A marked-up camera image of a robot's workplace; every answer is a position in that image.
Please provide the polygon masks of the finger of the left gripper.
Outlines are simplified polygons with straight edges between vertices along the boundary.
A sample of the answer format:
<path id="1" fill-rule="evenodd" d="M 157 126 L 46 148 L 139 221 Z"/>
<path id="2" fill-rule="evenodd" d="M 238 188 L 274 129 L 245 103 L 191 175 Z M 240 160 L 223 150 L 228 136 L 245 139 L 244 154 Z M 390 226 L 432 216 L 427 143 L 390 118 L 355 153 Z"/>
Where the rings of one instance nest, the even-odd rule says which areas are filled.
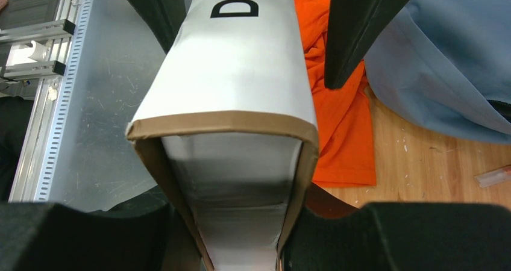
<path id="1" fill-rule="evenodd" d="M 324 83 L 342 88 L 378 35 L 410 0 L 331 0 Z"/>
<path id="2" fill-rule="evenodd" d="M 127 0 L 149 26 L 165 53 L 172 47 L 186 17 L 184 0 Z"/>

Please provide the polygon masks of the blue grey backpack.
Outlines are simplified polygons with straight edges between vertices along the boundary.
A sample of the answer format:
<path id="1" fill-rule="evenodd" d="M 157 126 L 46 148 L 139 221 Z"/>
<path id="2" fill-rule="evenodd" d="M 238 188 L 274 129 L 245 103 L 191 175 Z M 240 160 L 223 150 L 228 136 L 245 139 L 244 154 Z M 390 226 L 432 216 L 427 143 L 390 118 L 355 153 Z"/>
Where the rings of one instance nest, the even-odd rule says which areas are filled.
<path id="1" fill-rule="evenodd" d="M 376 97 L 409 122 L 510 143 L 510 0 L 410 0 L 365 66 Z"/>

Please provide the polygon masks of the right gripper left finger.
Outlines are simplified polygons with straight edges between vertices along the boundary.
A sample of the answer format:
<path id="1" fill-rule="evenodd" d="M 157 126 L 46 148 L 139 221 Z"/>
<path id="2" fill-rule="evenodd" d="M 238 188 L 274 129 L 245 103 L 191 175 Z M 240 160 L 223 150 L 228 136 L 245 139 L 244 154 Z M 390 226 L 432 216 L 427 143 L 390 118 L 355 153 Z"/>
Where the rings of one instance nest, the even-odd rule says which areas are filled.
<path id="1" fill-rule="evenodd" d="M 1 204 L 2 270 L 199 270 L 201 255 L 169 205 L 86 213 Z"/>

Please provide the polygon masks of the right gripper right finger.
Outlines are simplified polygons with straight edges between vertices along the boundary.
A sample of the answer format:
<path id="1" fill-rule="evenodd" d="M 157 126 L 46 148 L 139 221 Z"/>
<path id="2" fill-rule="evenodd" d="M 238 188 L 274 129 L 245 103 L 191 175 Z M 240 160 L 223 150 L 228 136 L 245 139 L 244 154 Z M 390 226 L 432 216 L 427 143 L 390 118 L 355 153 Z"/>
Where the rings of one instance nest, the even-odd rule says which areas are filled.
<path id="1" fill-rule="evenodd" d="M 510 211 L 491 204 L 389 203 L 338 219 L 304 210 L 285 270 L 509 270 Z"/>

